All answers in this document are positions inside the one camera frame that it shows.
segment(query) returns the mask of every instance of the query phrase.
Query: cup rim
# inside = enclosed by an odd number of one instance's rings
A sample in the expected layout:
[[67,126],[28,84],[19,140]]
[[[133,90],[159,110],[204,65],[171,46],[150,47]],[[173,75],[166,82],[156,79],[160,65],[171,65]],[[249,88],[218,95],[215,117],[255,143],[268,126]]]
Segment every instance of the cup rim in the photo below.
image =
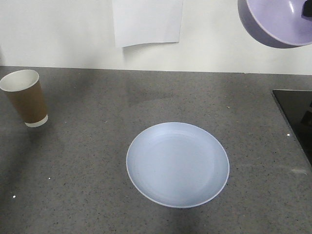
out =
[[[34,82],[30,83],[28,86],[20,88],[20,89],[11,89],[11,90],[9,90],[9,89],[3,88],[1,83],[3,83],[6,79],[8,79],[10,76],[12,76],[15,73],[23,73],[25,71],[31,71],[31,72],[35,73],[37,75],[36,80],[34,80]],[[39,80],[39,74],[35,70],[32,70],[32,69],[19,70],[19,71],[11,72],[11,73],[5,75],[2,79],[0,79],[0,89],[2,89],[3,91],[6,91],[6,92],[18,92],[18,91],[26,90],[26,89],[34,86],[38,82],[38,80]]]

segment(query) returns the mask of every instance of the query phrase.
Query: plate rim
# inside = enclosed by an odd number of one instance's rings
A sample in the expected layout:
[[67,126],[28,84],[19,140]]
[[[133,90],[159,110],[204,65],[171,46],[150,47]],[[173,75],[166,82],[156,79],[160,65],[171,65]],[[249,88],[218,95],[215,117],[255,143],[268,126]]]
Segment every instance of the plate rim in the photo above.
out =
[[[150,128],[153,128],[153,127],[156,127],[156,126],[159,126],[159,125],[163,125],[163,124],[170,124],[170,123],[177,123],[177,124],[182,124],[182,125],[189,125],[189,126],[198,128],[198,129],[200,129],[201,131],[204,131],[205,133],[207,133],[207,134],[209,134],[210,136],[213,137],[213,139],[219,144],[219,146],[221,147],[221,149],[222,149],[223,152],[224,152],[225,158],[226,158],[226,160],[227,160],[227,167],[228,167],[226,179],[225,179],[223,185],[221,186],[221,188],[219,189],[219,191],[218,191],[215,195],[213,195],[213,196],[210,197],[209,199],[206,199],[206,200],[203,201],[203,202],[200,202],[200,203],[197,203],[197,204],[194,204],[194,205],[188,205],[188,206],[174,206],[174,205],[162,203],[162,202],[160,202],[160,201],[157,201],[157,200],[155,200],[155,199],[153,199],[153,198],[147,196],[143,191],[141,191],[141,189],[139,189],[139,188],[137,187],[137,185],[134,183],[134,181],[133,181],[133,179],[132,179],[132,177],[131,177],[131,175],[130,175],[129,167],[128,167],[128,157],[129,157],[129,150],[131,149],[131,146],[132,146],[132,144],[135,142],[135,140],[136,140],[141,134],[143,134],[145,131],[147,131],[147,130],[150,129]],[[211,200],[214,199],[216,196],[218,196],[218,195],[221,193],[221,191],[224,189],[224,187],[225,187],[225,185],[226,185],[226,183],[227,183],[227,181],[228,181],[228,179],[229,179],[229,175],[230,175],[230,162],[229,162],[229,157],[228,157],[228,155],[227,155],[227,153],[226,153],[224,147],[222,146],[222,144],[221,144],[212,134],[210,134],[210,133],[207,132],[206,130],[204,130],[204,129],[202,129],[202,128],[196,126],[196,125],[192,125],[192,124],[184,123],[184,122],[163,122],[163,123],[158,123],[158,124],[152,125],[152,126],[146,128],[146,129],[144,129],[143,131],[141,131],[141,132],[132,140],[131,144],[130,144],[129,147],[128,147],[127,156],[126,156],[126,168],[127,168],[128,177],[129,177],[129,179],[131,180],[132,184],[133,184],[133,185],[135,186],[135,188],[136,188],[142,195],[144,195],[147,199],[149,199],[149,200],[151,200],[151,201],[153,201],[153,202],[155,202],[155,203],[157,203],[157,204],[159,204],[159,205],[165,206],[165,207],[169,207],[169,208],[179,208],[179,209],[192,208],[192,207],[200,206],[200,205],[202,205],[202,204],[205,204],[205,203],[211,201]]]

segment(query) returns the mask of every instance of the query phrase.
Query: plate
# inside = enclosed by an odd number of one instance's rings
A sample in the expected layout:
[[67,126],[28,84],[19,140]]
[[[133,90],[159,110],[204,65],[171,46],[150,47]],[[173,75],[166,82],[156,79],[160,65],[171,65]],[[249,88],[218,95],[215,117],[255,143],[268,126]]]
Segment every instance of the plate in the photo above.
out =
[[230,172],[227,154],[216,138],[179,122],[141,132],[128,149],[126,166],[144,196],[173,208],[210,201],[222,191]]

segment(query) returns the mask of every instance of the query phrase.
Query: white wall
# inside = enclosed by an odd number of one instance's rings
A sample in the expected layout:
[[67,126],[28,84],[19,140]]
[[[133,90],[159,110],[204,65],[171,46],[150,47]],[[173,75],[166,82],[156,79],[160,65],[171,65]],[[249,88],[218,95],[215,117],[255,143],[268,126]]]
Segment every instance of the white wall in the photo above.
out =
[[116,48],[112,0],[2,0],[0,65],[312,74],[312,45],[275,49],[242,26],[236,0],[184,0],[179,43]]

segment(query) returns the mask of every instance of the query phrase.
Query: bowl rim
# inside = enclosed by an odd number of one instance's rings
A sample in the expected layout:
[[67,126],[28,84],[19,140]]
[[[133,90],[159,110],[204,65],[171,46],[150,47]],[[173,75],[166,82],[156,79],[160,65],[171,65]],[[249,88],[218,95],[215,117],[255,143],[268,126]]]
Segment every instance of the bowl rim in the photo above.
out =
[[312,40],[310,42],[306,42],[306,43],[293,43],[293,42],[289,42],[289,41],[286,41],[286,40],[282,40],[281,38],[275,36],[274,34],[272,34],[271,32],[269,32],[263,25],[262,23],[256,18],[256,16],[254,15],[253,11],[251,10],[251,7],[250,7],[250,0],[245,0],[246,3],[247,3],[247,6],[248,6],[248,10],[249,12],[251,13],[253,19],[257,22],[257,24],[260,26],[260,28],[265,31],[268,35],[270,35],[272,38],[278,40],[279,42],[281,43],[284,43],[284,44],[288,44],[288,45],[294,45],[294,46],[303,46],[303,45],[310,45],[312,44]]

